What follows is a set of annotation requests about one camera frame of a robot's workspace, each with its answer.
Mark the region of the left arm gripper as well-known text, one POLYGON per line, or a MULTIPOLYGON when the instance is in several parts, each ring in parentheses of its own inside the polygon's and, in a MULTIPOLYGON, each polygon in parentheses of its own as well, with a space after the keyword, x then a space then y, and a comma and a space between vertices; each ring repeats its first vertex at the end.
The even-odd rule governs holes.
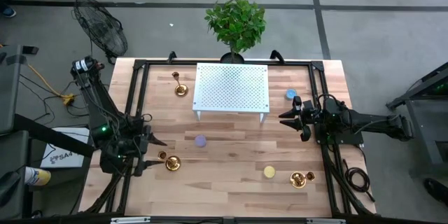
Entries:
POLYGON ((157 139, 151 129, 150 125, 144 126, 144 134, 138 135, 122 135, 120 137, 120 156, 122 158, 134 158, 136 159, 136 167, 134 170, 134 176, 141 176, 143 171, 154 165, 163 164, 163 161, 143 160, 143 156, 147 151, 148 143, 167 146, 167 144, 157 139))

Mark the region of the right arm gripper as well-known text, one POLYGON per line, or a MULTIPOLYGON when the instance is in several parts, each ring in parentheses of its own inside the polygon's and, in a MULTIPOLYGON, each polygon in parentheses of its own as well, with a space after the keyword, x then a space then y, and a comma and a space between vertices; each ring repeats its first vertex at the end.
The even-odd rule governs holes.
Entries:
POLYGON ((295 118, 300 116, 302 112, 302 121, 299 118, 281 120, 282 125, 293 128, 296 131, 301 131, 301 141, 306 142, 311 137, 310 125, 318 125, 324 127, 324 116, 322 112, 322 106, 318 102, 317 105, 313 105, 311 100, 303 102, 299 96, 294 96, 292 100, 292 109, 279 115, 280 118, 295 118))

